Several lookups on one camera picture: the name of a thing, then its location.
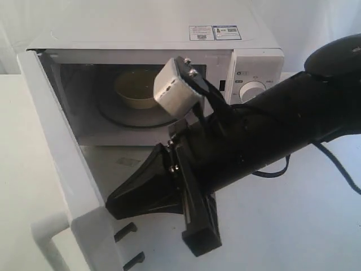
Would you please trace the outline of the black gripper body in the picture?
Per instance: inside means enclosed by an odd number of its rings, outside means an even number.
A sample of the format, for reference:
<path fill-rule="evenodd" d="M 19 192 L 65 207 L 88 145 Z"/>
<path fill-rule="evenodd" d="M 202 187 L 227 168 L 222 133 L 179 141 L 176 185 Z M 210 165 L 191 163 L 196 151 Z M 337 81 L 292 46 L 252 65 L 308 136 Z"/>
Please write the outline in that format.
<path fill-rule="evenodd" d="M 180 188 L 186 229 L 182 239 L 194 256 L 199 257 L 222 245 L 218 226 L 217 204 L 214 194 L 201 191 L 181 136 L 188 128 L 185 119 L 169 126 L 170 153 L 174 163 L 174 177 Z"/>

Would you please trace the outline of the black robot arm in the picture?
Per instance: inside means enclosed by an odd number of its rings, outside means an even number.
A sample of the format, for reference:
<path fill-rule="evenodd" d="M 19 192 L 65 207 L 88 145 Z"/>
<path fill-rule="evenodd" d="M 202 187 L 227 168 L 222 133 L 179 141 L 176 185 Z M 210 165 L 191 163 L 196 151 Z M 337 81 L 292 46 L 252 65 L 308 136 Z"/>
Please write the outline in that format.
<path fill-rule="evenodd" d="M 205 97 L 213 113 L 192 110 L 169 127 L 169 143 L 149 157 L 105 203 L 117 220 L 148 213 L 179 213 L 186 219 L 182 239 L 195 256 L 221 246 L 214 194 L 291 153 L 314 145 L 360 192 L 324 142 L 360 133 L 360 35 L 326 44 L 305 61 L 304 70 L 243 104 L 226 103 L 220 91 L 189 60 L 170 60 L 177 79 Z"/>

